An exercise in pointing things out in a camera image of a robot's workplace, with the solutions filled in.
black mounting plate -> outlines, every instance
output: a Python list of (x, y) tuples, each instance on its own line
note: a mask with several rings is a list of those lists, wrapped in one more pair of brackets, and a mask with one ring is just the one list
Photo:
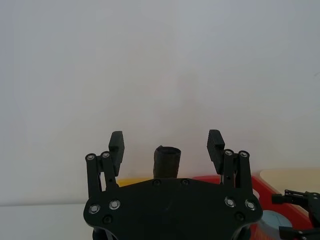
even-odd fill
[[(226, 198), (235, 206), (228, 206)], [(120, 202), (118, 209), (110, 209), (113, 200)], [(95, 214), (89, 211), (92, 205), (100, 206)], [(262, 214), (252, 193), (189, 178), (152, 179), (102, 191), (89, 198), (83, 212), (87, 224), (118, 240), (231, 240)]]

white wall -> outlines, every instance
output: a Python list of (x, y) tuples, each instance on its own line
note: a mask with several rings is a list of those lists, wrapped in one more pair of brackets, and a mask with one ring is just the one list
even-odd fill
[(213, 174), (206, 140), (254, 171), (320, 166), (320, 1), (2, 0), (0, 205), (87, 199), (84, 156), (123, 130), (120, 177)]

red surface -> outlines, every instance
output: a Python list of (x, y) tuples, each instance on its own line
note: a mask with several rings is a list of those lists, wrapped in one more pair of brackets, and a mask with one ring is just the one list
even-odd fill
[[(220, 183), (220, 176), (218, 175), (211, 175), (211, 176), (197, 176), (193, 179), (219, 184)], [(275, 192), (270, 185), (268, 185), (262, 179), (253, 176), (252, 177), (252, 187), (259, 193), (260, 204), (263, 210), (272, 210), (278, 212), (285, 216), (287, 219), (290, 220), (292, 226), (295, 229), (311, 229), (312, 224), (309, 221), (307, 215), (305, 215), (301, 210), (291, 204), (272, 204), (271, 202), (271, 195), (275, 194)], [(252, 226), (251, 235), (254, 236), (256, 227)]]

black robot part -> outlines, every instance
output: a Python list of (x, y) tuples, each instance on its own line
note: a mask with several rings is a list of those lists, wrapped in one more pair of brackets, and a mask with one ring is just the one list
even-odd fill
[(122, 132), (114, 132), (109, 151), (85, 158), (89, 199), (83, 216), (94, 229), (93, 240), (248, 240), (250, 225), (262, 217), (250, 155), (224, 149), (218, 130), (209, 131), (207, 148), (220, 184), (176, 178), (181, 151), (160, 146), (154, 152), (154, 179), (119, 187), (125, 146)]

black tube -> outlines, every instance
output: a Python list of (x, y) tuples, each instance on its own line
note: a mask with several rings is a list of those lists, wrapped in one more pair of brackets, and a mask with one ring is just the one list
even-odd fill
[(159, 146), (154, 151), (153, 178), (177, 178), (181, 151), (172, 146)]

